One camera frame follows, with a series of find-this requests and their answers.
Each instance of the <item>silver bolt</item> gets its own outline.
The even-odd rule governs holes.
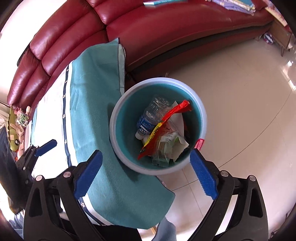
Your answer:
[[[42,180],[42,176],[41,176],[41,175],[39,175],[39,176],[36,177],[36,181],[37,181],[37,182],[39,182],[39,181],[41,181],[41,180]]]
[[[71,176],[71,172],[64,172],[63,177],[67,178]]]
[[[223,177],[228,177],[229,175],[227,171],[221,171],[220,173],[221,173],[221,176]]]
[[[256,181],[256,178],[255,178],[253,175],[249,176],[249,179],[250,179],[252,182]]]

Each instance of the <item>red label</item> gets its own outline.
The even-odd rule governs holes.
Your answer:
[[[200,150],[202,148],[202,145],[203,145],[204,141],[205,141],[204,139],[198,139],[198,141],[196,142],[196,144],[194,146],[194,149]]]

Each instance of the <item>blue gripper pad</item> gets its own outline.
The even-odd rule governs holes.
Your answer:
[[[57,146],[57,141],[52,139],[49,142],[45,143],[43,146],[36,149],[35,157],[42,156],[46,152],[50,151],[52,148]]]
[[[95,152],[91,155],[87,162],[87,166],[74,183],[74,197],[76,198],[76,200],[86,195],[92,182],[94,181],[94,178],[100,170],[103,163],[102,152],[100,152],[99,150],[95,150]]]
[[[208,168],[205,166],[204,161],[198,155],[194,149],[190,153],[190,163],[195,171],[195,174],[202,185],[202,188],[207,196],[210,196],[213,200],[218,197],[217,183],[211,175]]]

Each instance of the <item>blue bottle label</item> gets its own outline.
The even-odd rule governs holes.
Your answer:
[[[144,135],[150,135],[153,129],[155,128],[155,125],[151,124],[145,118],[143,115],[141,115],[138,123],[137,123],[137,128],[138,130],[144,134]]]

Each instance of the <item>plastic bottle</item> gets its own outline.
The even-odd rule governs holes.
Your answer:
[[[154,97],[137,123],[136,138],[142,140],[145,136],[149,136],[170,107],[171,104],[166,99]]]

